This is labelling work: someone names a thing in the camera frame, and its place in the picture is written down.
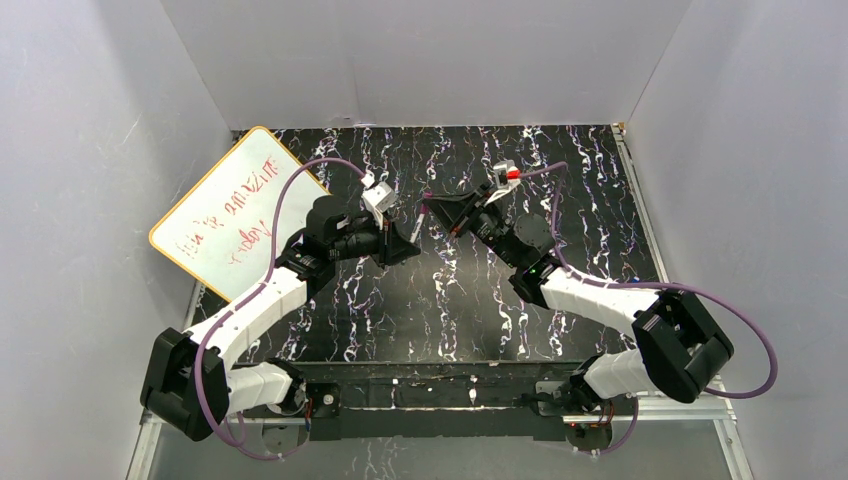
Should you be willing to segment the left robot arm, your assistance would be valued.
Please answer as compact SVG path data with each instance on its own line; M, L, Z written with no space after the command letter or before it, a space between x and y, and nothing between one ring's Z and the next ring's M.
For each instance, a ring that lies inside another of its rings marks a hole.
M386 268L420 252L390 215L353 213L333 195L316 199L270 274L206 321L184 332L168 328L155 339L141 405L200 441L233 414L292 402L305 381L299 370L283 360L239 367L240 355L312 300L335 277L338 262L369 257Z

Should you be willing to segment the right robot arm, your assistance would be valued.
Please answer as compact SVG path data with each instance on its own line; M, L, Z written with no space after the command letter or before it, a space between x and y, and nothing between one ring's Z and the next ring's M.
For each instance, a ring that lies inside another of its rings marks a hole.
M589 410L639 392L692 403L732 358L732 342L694 293L626 288L570 273L553 253L545 218L526 213L510 221L493 193L484 184L465 194L427 195L423 203L451 236L473 234L514 268L509 282L524 302L593 320L636 343L585 360L561 386L559 404Z

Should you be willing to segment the silver pen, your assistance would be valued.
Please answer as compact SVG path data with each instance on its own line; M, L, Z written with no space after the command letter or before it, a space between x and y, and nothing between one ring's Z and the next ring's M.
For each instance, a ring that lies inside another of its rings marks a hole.
M427 207L425 205L422 205L419 209L419 214L416 218L414 228L413 228L411 235L410 235L410 242L413 243L413 244L415 244L417 242L417 240L420 236L422 225L423 225L423 222L426 218L426 215L427 215Z

